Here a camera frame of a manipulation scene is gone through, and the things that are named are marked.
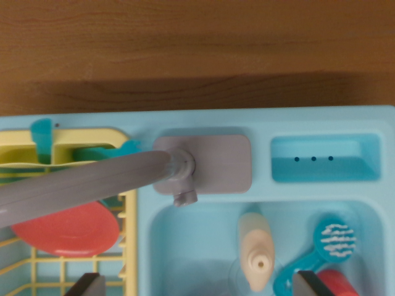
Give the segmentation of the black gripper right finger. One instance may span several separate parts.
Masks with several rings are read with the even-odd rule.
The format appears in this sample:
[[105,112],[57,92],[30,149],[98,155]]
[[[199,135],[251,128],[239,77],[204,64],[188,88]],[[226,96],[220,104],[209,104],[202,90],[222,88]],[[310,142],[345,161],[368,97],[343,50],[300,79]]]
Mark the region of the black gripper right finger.
[[298,271],[292,278],[293,296],[334,296],[313,271]]

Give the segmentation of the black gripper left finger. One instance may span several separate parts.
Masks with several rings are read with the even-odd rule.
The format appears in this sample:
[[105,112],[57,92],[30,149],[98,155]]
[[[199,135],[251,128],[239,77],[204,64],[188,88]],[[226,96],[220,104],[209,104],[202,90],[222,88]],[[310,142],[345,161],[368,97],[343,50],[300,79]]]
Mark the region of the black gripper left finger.
[[106,278],[99,273],[85,273],[65,296],[105,296]]

